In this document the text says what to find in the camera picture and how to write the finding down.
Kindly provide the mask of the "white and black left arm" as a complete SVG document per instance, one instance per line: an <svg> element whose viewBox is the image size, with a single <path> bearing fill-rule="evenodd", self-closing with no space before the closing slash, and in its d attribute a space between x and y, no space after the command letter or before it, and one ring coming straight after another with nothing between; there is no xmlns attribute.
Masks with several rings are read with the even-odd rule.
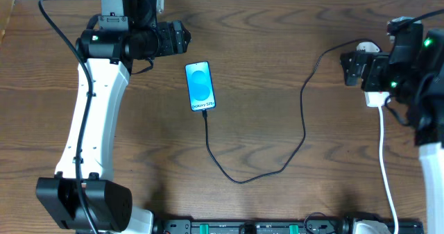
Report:
<svg viewBox="0 0 444 234"><path fill-rule="evenodd" d="M182 22L159 22L164 0L100 0L75 43L78 94L69 137L54 175L36 196L55 223L77 233L154 233L151 211L133 205L113 181L113 144L121 100L136 60L182 54L191 40Z"/></svg>

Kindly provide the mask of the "blue Samsung Galaxy smartphone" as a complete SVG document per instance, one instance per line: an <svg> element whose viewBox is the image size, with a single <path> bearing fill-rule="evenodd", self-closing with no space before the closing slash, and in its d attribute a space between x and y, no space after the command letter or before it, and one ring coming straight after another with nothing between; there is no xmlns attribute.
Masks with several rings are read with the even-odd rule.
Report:
<svg viewBox="0 0 444 234"><path fill-rule="evenodd" d="M212 75L208 61L185 65L185 76L192 111L216 107Z"/></svg>

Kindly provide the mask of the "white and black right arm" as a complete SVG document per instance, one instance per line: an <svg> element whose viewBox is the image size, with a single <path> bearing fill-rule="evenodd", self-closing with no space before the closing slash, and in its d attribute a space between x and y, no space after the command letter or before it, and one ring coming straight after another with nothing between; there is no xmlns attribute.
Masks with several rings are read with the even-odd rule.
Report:
<svg viewBox="0 0 444 234"><path fill-rule="evenodd" d="M415 131L415 145L425 180L428 233L443 232L443 29L423 31L424 19L399 17L387 24L393 40L389 52L355 50L343 53L340 63L347 86L359 79L364 92L388 92L407 107L405 117L391 114Z"/></svg>

